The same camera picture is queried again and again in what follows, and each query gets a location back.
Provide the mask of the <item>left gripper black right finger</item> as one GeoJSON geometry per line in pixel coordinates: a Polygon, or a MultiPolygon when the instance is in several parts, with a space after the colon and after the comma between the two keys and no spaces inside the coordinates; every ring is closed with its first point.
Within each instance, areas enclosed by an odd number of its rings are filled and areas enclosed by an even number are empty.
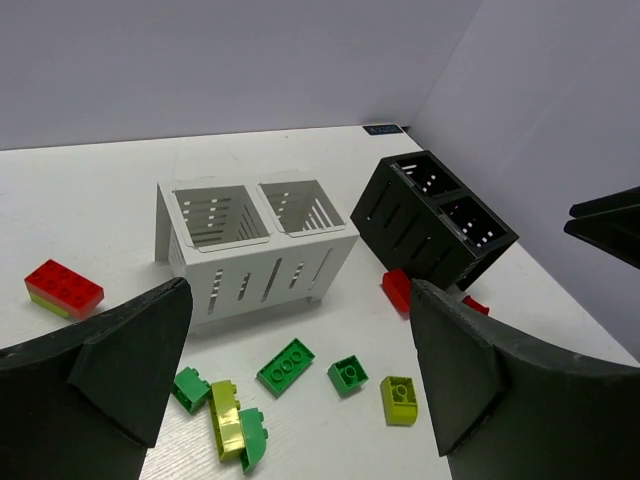
{"type": "Polygon", "coordinates": [[[410,324],[455,479],[635,479],[639,371],[526,334],[413,283],[410,324]]]}

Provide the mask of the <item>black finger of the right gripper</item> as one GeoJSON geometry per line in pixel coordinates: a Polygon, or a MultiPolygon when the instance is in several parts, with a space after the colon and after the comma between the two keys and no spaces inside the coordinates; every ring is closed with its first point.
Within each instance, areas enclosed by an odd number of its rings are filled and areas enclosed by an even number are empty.
{"type": "Polygon", "coordinates": [[[639,268],[639,187],[573,205],[564,232],[639,268]]]}

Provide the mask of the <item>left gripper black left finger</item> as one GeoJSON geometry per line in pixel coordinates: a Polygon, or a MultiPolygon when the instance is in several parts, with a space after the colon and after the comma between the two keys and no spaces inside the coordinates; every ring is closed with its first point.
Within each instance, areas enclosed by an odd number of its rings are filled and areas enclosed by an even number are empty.
{"type": "Polygon", "coordinates": [[[4,479],[136,479],[156,445],[193,300],[169,280],[1,351],[4,479]]]}

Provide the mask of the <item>red small brick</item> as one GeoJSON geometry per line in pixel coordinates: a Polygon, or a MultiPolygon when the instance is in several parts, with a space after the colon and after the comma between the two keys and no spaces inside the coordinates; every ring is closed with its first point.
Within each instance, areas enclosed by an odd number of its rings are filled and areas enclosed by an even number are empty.
{"type": "Polygon", "coordinates": [[[469,308],[472,308],[473,310],[479,313],[482,313],[484,315],[489,315],[490,313],[490,308],[488,306],[478,302],[476,299],[474,299],[470,295],[465,296],[462,299],[462,303],[468,306],[469,308]]]}

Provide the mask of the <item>red and lime brick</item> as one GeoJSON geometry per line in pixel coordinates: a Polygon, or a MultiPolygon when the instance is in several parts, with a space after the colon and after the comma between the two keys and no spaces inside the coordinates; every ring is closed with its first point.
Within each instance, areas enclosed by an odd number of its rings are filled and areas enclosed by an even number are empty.
{"type": "Polygon", "coordinates": [[[104,289],[75,271],[46,260],[24,279],[31,300],[63,318],[84,320],[104,299],[104,289]]]}

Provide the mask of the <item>red curved brick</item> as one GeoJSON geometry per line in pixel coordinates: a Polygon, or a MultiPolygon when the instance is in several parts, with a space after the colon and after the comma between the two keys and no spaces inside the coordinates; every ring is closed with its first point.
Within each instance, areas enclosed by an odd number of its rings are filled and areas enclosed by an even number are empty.
{"type": "Polygon", "coordinates": [[[394,308],[407,315],[410,310],[411,280],[402,269],[393,269],[382,277],[382,288],[394,308]]]}

